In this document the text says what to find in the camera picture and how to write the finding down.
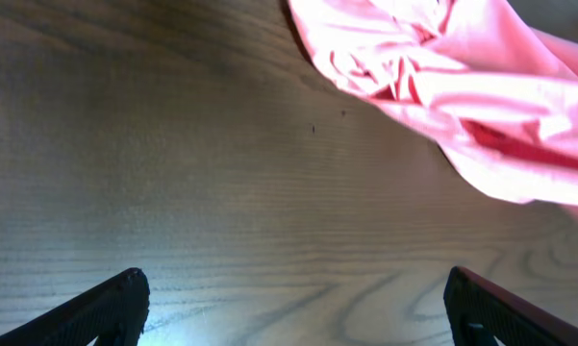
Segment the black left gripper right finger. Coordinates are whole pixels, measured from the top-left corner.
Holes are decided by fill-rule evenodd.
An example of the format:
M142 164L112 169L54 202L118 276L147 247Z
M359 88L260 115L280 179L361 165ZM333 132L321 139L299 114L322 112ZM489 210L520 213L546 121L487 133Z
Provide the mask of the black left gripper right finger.
M443 293L455 346L578 346L578 328L465 267Z

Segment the pink cloth garment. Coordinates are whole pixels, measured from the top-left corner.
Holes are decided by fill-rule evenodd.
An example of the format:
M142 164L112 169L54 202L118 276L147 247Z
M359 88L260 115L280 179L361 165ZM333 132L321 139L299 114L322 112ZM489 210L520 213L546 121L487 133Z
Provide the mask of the pink cloth garment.
M316 69L434 140L489 197L578 218L578 44L504 0L290 0Z

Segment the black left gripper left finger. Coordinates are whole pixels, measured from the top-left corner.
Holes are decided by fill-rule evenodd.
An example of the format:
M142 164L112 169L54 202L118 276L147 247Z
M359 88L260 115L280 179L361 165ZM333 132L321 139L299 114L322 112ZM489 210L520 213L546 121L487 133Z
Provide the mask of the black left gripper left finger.
M0 346L137 346L149 296L142 270L129 268L0 335Z

